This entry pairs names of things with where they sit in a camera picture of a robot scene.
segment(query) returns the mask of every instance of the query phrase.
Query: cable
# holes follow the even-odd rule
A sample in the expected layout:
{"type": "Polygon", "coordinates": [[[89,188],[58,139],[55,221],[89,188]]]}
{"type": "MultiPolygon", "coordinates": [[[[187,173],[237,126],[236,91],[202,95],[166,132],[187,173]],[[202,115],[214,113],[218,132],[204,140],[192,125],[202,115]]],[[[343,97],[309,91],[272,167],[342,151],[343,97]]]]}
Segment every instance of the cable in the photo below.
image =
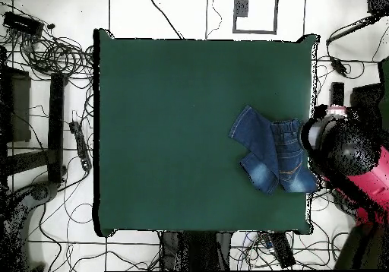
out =
{"type": "Polygon", "coordinates": [[[73,185],[76,185],[76,184],[79,183],[79,182],[82,182],[84,179],[86,179],[86,177],[89,176],[89,174],[90,174],[90,171],[89,171],[89,172],[85,172],[84,177],[82,177],[79,181],[73,182],[73,183],[71,183],[71,184],[68,185],[68,186],[65,186],[65,187],[63,187],[63,188],[60,188],[60,189],[58,190],[58,193],[59,193],[60,191],[64,191],[65,189],[68,189],[69,187],[71,187],[71,186],[73,186],[73,185]]]}
{"type": "MultiPolygon", "coordinates": [[[[12,6],[1,3],[1,5],[12,8],[12,6]]],[[[44,28],[42,36],[39,39],[31,40],[27,36],[14,32],[13,30],[8,30],[6,34],[6,41],[3,43],[12,42],[19,45],[19,52],[25,63],[31,68],[31,71],[39,79],[38,81],[47,81],[46,79],[41,78],[38,74],[50,75],[51,73],[61,72],[68,76],[70,79],[88,79],[90,82],[85,87],[79,87],[74,84],[72,81],[69,81],[70,84],[76,86],[79,89],[85,89],[91,86],[92,75],[91,70],[93,69],[93,47],[89,46],[85,52],[83,51],[81,45],[68,38],[68,37],[55,37],[52,35],[52,31],[45,21],[40,20],[38,17],[33,17],[24,13],[18,8],[13,8],[14,10],[21,13],[21,15],[27,16],[31,19],[40,21],[44,23],[44,28]]]]}
{"type": "MultiPolygon", "coordinates": [[[[69,224],[70,224],[70,221],[73,220],[73,219],[72,219],[72,216],[73,216],[74,212],[75,212],[79,207],[81,207],[81,206],[83,206],[83,205],[89,205],[89,206],[91,206],[91,205],[88,204],[88,203],[81,203],[81,204],[79,204],[78,206],[76,206],[76,207],[73,209],[73,211],[71,212],[71,214],[69,215],[68,225],[67,225],[67,227],[66,227],[66,242],[67,242],[66,251],[68,251],[68,249],[69,249],[69,247],[70,247],[70,245],[69,245],[69,224]]],[[[66,255],[66,261],[68,262],[69,270],[71,269],[71,253],[69,254],[69,256],[66,255]]]]}
{"type": "Polygon", "coordinates": [[[348,232],[339,232],[338,234],[336,234],[333,238],[332,238],[332,241],[331,241],[331,248],[332,248],[332,256],[334,258],[334,261],[336,262],[337,261],[337,256],[335,255],[335,250],[334,250],[334,247],[335,247],[335,239],[338,237],[338,236],[341,236],[341,235],[349,235],[348,232]]]}
{"type": "MultiPolygon", "coordinates": [[[[302,243],[302,245],[304,245],[304,247],[305,248],[307,248],[307,246],[304,244],[304,242],[301,240],[301,236],[299,236],[299,240],[300,240],[300,242],[302,243]]],[[[324,262],[324,260],[322,259],[322,258],[320,258],[316,253],[314,253],[313,251],[310,251],[313,255],[315,255],[316,257],[318,257],[320,260],[321,260],[321,262],[323,262],[323,264],[324,265],[327,265],[327,264],[325,264],[325,262],[324,262]]]]}
{"type": "MultiPolygon", "coordinates": [[[[78,186],[80,185],[80,183],[82,182],[82,180],[80,180],[80,181],[77,183],[77,186],[75,187],[75,189],[73,190],[73,192],[70,194],[70,196],[68,197],[68,199],[65,200],[65,197],[66,197],[66,184],[67,184],[67,182],[68,182],[69,166],[70,166],[71,161],[74,160],[74,159],[76,159],[76,158],[78,158],[78,157],[73,157],[73,158],[71,158],[71,160],[70,160],[69,163],[68,163],[68,168],[67,168],[67,171],[66,171],[66,182],[65,182],[65,187],[64,187],[64,203],[63,203],[63,206],[64,206],[65,212],[66,212],[66,214],[68,215],[68,217],[69,217],[70,220],[72,220],[73,222],[78,223],[78,224],[85,224],[85,223],[89,223],[92,219],[88,220],[87,222],[76,221],[75,219],[73,219],[73,218],[71,217],[71,215],[74,213],[74,210],[75,210],[75,209],[73,210],[73,212],[72,212],[71,214],[69,214],[68,209],[67,209],[67,207],[66,207],[66,201],[73,195],[73,193],[76,191],[76,189],[78,188],[78,186]]],[[[89,205],[90,207],[92,207],[92,205],[90,205],[90,204],[83,203],[83,204],[78,205],[76,208],[78,208],[78,207],[81,206],[81,205],[89,205]]]]}
{"type": "Polygon", "coordinates": [[[43,220],[43,217],[45,216],[45,213],[46,213],[46,203],[43,205],[43,214],[42,214],[42,216],[40,217],[40,223],[39,223],[39,225],[38,225],[38,227],[40,228],[40,232],[41,232],[47,239],[49,239],[49,240],[55,242],[55,243],[58,244],[58,246],[59,246],[59,252],[58,252],[58,254],[55,256],[55,259],[54,259],[54,260],[52,261],[52,263],[50,264],[50,267],[49,267],[49,270],[48,270],[48,272],[50,272],[51,269],[52,269],[53,264],[57,261],[59,255],[60,255],[61,252],[62,252],[62,246],[61,246],[61,244],[59,244],[56,240],[54,240],[53,238],[51,238],[50,236],[48,236],[48,235],[43,231],[43,229],[42,229],[42,220],[43,220]]]}
{"type": "MultiPolygon", "coordinates": [[[[343,26],[343,27],[341,27],[341,28],[338,28],[337,30],[335,30],[335,31],[330,35],[330,37],[328,37],[328,39],[330,40],[331,37],[332,37],[335,33],[339,32],[340,30],[344,30],[344,29],[347,28],[347,27],[356,26],[356,25],[362,23],[363,21],[365,21],[365,20],[368,19],[368,18],[372,18],[372,16],[369,15],[369,16],[364,17],[364,18],[361,18],[360,20],[357,20],[357,21],[355,21],[355,22],[353,22],[353,23],[351,23],[351,24],[348,24],[348,25],[346,25],[346,26],[343,26]]],[[[330,50],[329,50],[330,43],[326,43],[326,46],[327,46],[327,55],[330,57],[330,50]]]]}
{"type": "Polygon", "coordinates": [[[360,62],[362,64],[362,73],[360,75],[357,75],[356,77],[348,77],[347,75],[344,75],[344,77],[347,77],[348,79],[350,80],[355,80],[357,79],[358,77],[361,77],[364,73],[365,73],[365,63],[363,62],[360,62]]]}
{"type": "MultiPolygon", "coordinates": [[[[86,177],[88,177],[88,176],[89,176],[89,172],[86,172],[86,173],[84,174],[84,177],[82,177],[80,180],[78,180],[78,181],[76,181],[76,182],[74,182],[74,183],[68,185],[66,188],[69,188],[69,187],[71,187],[72,185],[75,185],[75,184],[77,184],[77,183],[79,183],[79,182],[82,182],[82,181],[85,180],[86,177]]],[[[52,215],[54,215],[54,214],[55,214],[63,205],[64,205],[64,204],[62,203],[54,212],[52,212],[52,213],[51,213],[51,214],[42,222],[42,224],[44,224],[50,217],[52,217],[52,215]]],[[[37,226],[35,229],[33,229],[33,230],[28,234],[28,236],[26,237],[25,240],[27,240],[27,238],[28,238],[33,232],[35,232],[37,229],[39,229],[38,226],[37,226]]]]}
{"type": "Polygon", "coordinates": [[[311,210],[311,212],[321,212],[322,210],[325,210],[328,207],[328,205],[330,205],[330,201],[327,201],[327,206],[326,207],[321,208],[320,210],[311,210]]]}
{"type": "Polygon", "coordinates": [[[82,260],[91,260],[91,259],[99,258],[99,257],[102,257],[102,256],[108,254],[108,253],[110,253],[110,254],[112,254],[112,255],[115,255],[118,259],[122,260],[123,262],[126,262],[126,263],[128,263],[128,264],[131,264],[132,267],[130,267],[130,269],[132,269],[133,267],[136,267],[138,270],[145,270],[145,271],[147,271],[147,269],[139,268],[139,267],[138,267],[139,264],[146,264],[146,266],[148,267],[148,265],[147,265],[146,262],[139,262],[139,263],[135,264],[135,263],[133,263],[133,262],[130,262],[130,261],[128,261],[128,260],[125,260],[124,258],[120,257],[119,255],[117,255],[117,254],[116,254],[115,252],[113,252],[113,251],[107,251],[107,252],[104,252],[104,253],[102,253],[102,254],[100,254],[100,255],[95,255],[95,256],[93,256],[93,257],[84,257],[84,258],[78,259],[77,262],[73,265],[73,267],[71,267],[70,272],[72,272],[72,271],[76,268],[76,265],[78,264],[78,262],[80,262],[80,261],[82,261],[82,260]]]}
{"type": "MultiPolygon", "coordinates": [[[[70,255],[73,253],[73,247],[74,247],[74,246],[73,246],[72,244],[70,244],[69,247],[68,247],[68,248],[71,248],[71,253],[70,253],[70,255]]],[[[66,263],[66,261],[68,261],[68,250],[66,250],[66,260],[63,261],[62,264],[59,265],[59,267],[57,267],[53,272],[56,272],[57,270],[59,270],[59,269],[66,263]]]]}
{"type": "MultiPolygon", "coordinates": [[[[315,254],[312,250],[308,250],[310,251],[312,254],[316,255],[322,262],[323,264],[317,264],[317,263],[307,263],[307,264],[303,264],[301,262],[298,262],[299,264],[302,265],[302,269],[304,270],[304,267],[308,267],[310,269],[313,269],[312,267],[310,267],[311,265],[316,265],[316,266],[319,266],[319,267],[328,267],[328,264],[330,263],[330,237],[328,236],[328,234],[315,222],[315,221],[312,221],[313,224],[315,224],[327,237],[327,241],[324,242],[324,243],[327,243],[327,252],[328,252],[328,261],[327,262],[324,262],[317,254],[315,254]]],[[[300,239],[301,243],[305,246],[306,249],[308,249],[308,247],[304,244],[304,242],[300,239]]]]}
{"type": "Polygon", "coordinates": [[[169,18],[165,15],[165,13],[155,4],[154,0],[151,0],[151,2],[153,3],[154,7],[156,9],[158,9],[158,11],[161,12],[161,14],[165,17],[165,19],[167,20],[167,22],[169,23],[170,27],[176,32],[177,36],[181,39],[181,40],[184,40],[184,36],[181,35],[179,32],[177,32],[177,30],[174,28],[174,26],[172,25],[172,23],[170,23],[169,21],[169,18]]]}
{"type": "Polygon", "coordinates": [[[384,31],[384,33],[383,33],[382,36],[381,36],[380,43],[378,44],[377,49],[375,50],[375,53],[374,53],[374,55],[373,55],[373,57],[372,57],[372,61],[374,61],[374,57],[377,55],[377,52],[378,52],[378,50],[380,49],[382,40],[384,39],[384,36],[385,36],[387,30],[389,30],[389,26],[386,28],[386,30],[384,31]]]}
{"type": "Polygon", "coordinates": [[[213,28],[212,31],[210,31],[209,34],[205,37],[206,40],[208,40],[209,35],[211,35],[212,32],[213,32],[214,30],[219,30],[220,25],[222,24],[222,21],[223,21],[222,16],[220,15],[220,13],[219,13],[219,12],[215,9],[215,7],[213,6],[213,1],[214,1],[214,0],[212,0],[212,9],[215,11],[215,13],[217,13],[217,14],[219,15],[219,17],[220,17],[220,22],[219,22],[219,25],[217,26],[217,28],[213,28]]]}

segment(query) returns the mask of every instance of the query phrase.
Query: blue jeans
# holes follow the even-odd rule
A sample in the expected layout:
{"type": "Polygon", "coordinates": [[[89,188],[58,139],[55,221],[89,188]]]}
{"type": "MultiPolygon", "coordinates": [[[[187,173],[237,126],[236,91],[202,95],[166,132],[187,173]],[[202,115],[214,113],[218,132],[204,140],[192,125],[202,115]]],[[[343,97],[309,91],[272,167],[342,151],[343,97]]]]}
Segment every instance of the blue jeans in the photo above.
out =
{"type": "Polygon", "coordinates": [[[303,167],[304,150],[299,143],[297,119],[270,122],[246,106],[229,136],[251,151],[240,164],[254,187],[272,194],[280,183],[287,192],[317,191],[317,179],[303,167]]]}

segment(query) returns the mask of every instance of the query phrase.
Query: green table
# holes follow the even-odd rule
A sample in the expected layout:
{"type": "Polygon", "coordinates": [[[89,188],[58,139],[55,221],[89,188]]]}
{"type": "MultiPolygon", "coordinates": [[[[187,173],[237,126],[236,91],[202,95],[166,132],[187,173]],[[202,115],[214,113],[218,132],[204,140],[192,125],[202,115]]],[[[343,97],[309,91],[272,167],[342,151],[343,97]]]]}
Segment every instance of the green table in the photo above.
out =
{"type": "Polygon", "coordinates": [[[308,118],[317,42],[114,40],[95,31],[95,229],[309,232],[306,194],[255,190],[239,165],[248,151],[228,133],[246,104],[271,121],[308,118]]]}

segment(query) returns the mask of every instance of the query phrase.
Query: jeans pocket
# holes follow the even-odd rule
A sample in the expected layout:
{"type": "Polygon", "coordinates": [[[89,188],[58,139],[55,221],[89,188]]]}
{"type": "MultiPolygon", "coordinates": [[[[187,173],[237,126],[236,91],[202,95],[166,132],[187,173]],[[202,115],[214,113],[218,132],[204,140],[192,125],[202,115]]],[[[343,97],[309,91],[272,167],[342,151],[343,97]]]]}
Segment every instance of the jeans pocket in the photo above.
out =
{"type": "Polygon", "coordinates": [[[302,166],[303,150],[283,153],[278,156],[280,179],[285,182],[294,182],[302,166]]]}
{"type": "Polygon", "coordinates": [[[301,150],[299,140],[297,138],[285,139],[282,143],[276,144],[277,153],[285,157],[290,157],[291,154],[301,150]]]}

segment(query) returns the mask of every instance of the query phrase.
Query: pant leg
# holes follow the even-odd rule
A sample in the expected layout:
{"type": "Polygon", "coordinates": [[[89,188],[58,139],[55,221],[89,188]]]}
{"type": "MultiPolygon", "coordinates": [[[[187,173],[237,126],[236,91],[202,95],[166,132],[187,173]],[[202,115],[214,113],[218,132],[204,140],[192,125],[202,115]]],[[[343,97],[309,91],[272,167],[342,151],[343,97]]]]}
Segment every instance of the pant leg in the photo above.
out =
{"type": "Polygon", "coordinates": [[[270,125],[269,120],[246,106],[232,125],[229,136],[249,149],[278,179],[277,152],[270,125]]]}
{"type": "Polygon", "coordinates": [[[278,178],[253,153],[240,161],[254,187],[266,194],[272,194],[278,185],[278,178]]]}
{"type": "Polygon", "coordinates": [[[302,163],[305,152],[299,143],[300,125],[297,119],[271,124],[280,170],[280,184],[287,192],[312,193],[318,190],[318,181],[302,163]]]}

